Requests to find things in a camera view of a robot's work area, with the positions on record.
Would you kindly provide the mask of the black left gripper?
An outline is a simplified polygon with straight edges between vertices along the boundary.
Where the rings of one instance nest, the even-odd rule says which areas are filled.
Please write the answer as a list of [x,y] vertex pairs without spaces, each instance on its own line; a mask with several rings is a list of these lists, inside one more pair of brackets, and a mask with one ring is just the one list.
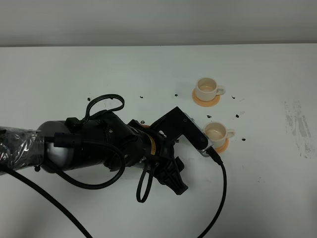
[[175,143],[165,143],[161,131],[142,130],[141,124],[134,119],[127,125],[135,137],[128,145],[127,166],[140,167],[141,163],[148,163],[150,167],[156,167],[154,177],[160,184],[168,186],[177,195],[185,192],[188,186],[180,175],[185,166],[178,156],[174,157]]

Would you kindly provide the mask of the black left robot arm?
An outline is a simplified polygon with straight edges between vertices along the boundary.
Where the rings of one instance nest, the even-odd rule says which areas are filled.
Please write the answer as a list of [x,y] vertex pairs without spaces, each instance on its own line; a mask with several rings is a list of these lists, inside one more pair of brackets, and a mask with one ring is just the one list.
[[[0,164],[11,170],[27,167],[55,173],[74,186],[98,190],[114,184],[127,167],[141,166],[148,179],[146,192],[156,179],[180,195],[187,190],[181,178],[184,164],[174,155],[175,136],[163,130],[124,123],[117,116],[85,121],[68,118],[48,121],[38,130],[1,127]],[[68,171],[102,164],[114,176],[99,184],[75,180]]]

